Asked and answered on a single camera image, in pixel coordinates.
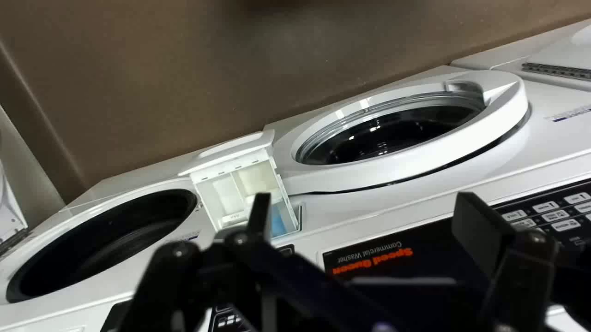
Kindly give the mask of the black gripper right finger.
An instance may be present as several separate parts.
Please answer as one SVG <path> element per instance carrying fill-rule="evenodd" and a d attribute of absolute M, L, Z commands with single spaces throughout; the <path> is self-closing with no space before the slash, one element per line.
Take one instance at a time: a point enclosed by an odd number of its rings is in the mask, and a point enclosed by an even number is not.
<path fill-rule="evenodd" d="M 515 230 L 473 191 L 456 195 L 452 236 L 487 278 L 480 319 L 493 332 L 545 332 L 557 243 Z"/>

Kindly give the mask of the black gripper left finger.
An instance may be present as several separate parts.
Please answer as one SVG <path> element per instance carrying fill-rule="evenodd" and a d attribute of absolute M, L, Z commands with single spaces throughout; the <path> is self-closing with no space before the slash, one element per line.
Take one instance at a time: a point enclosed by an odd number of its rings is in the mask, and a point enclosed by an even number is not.
<path fill-rule="evenodd" d="M 125 332 L 195 332 L 205 311 L 232 304 L 255 332 L 343 332 L 323 291 L 330 280 L 269 245 L 271 195 L 255 195 L 243 228 L 208 248 L 171 241 L 155 250 L 125 315 Z"/>

